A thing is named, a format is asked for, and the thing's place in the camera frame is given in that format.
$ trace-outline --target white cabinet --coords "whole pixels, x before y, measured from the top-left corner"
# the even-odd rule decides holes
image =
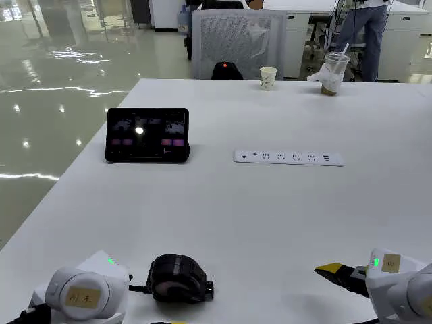
[[[404,81],[427,15],[391,13],[381,44],[378,80]]]
[[[302,67],[303,50],[309,25],[309,13],[287,12],[286,53],[283,76],[298,78]]]
[[[303,50],[308,28],[287,28],[285,43],[285,73],[286,78],[298,78],[302,67]]]
[[[432,34],[432,0],[424,0],[422,5],[424,10],[429,11],[429,15],[426,17],[421,33]]]
[[[386,30],[381,46],[378,80],[404,81],[409,74],[411,55],[419,39],[417,30]]]
[[[184,0],[151,0],[152,25],[156,29],[177,29],[177,16],[184,4]]]

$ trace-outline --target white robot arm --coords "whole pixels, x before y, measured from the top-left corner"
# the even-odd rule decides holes
[[[366,267],[331,263],[315,272],[369,297],[378,317],[371,323],[432,324],[432,263],[376,248]]]

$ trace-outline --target power outlet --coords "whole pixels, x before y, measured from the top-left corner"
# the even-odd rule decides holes
[[[292,153],[292,160],[294,162],[298,163],[302,160],[302,155],[299,152],[293,152]]]
[[[338,153],[298,151],[235,151],[234,162],[344,166],[344,160]]]
[[[308,153],[308,161],[311,163],[317,162],[317,155],[315,153]]]
[[[286,156],[284,152],[278,152],[276,153],[276,159],[278,161],[285,161],[286,160]]]

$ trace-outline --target office chair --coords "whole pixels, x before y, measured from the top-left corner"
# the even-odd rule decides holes
[[[283,80],[286,13],[271,10],[198,10],[192,15],[192,77],[210,79],[215,65],[232,62],[245,80],[270,65]]]

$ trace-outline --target white table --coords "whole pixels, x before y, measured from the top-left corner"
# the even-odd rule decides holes
[[[137,284],[168,252],[194,257],[215,278],[214,301],[183,308],[130,292],[125,324],[373,318],[367,299],[313,270],[364,265],[374,247],[432,259],[432,88],[347,83],[338,97],[319,89],[141,80],[121,106],[188,108],[189,162],[107,164],[102,127],[0,251],[0,323],[57,268],[99,249]],[[340,152],[346,166],[232,162],[235,149],[259,148]]]

